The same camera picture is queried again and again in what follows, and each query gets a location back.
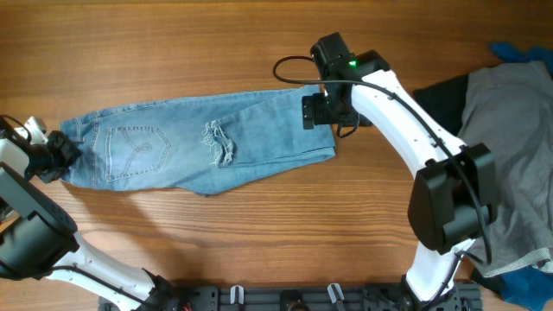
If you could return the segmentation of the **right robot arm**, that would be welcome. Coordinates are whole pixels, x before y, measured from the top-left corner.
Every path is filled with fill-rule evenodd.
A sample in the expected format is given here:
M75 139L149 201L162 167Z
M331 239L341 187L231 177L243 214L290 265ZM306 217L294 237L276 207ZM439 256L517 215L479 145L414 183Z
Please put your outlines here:
M413 175L408 219L418 239L399 284L369 285L366 310L475 310L480 289L454 276L463 258L490 263L489 227L497 219L495 159L439 125L402 87L374 50L311 48L322 92L302 101L303 126L374 124Z

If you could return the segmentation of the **light blue denim jeans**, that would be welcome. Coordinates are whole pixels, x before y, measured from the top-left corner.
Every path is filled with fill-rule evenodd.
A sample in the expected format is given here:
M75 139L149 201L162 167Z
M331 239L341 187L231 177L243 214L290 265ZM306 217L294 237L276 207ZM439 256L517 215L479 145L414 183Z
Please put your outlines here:
M62 176L111 191L220 194L335 155L330 126L302 125L315 86L175 98L93 111L61 131L81 152Z

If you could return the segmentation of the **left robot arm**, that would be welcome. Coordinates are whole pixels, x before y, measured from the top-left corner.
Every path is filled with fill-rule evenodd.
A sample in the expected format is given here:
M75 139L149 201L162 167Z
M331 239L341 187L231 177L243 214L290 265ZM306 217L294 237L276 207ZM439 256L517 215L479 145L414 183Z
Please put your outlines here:
M69 214L31 184L60 179L81 152L62 132L35 119L1 117L1 277L68 282L118 310L176 310L174 287L85 241Z

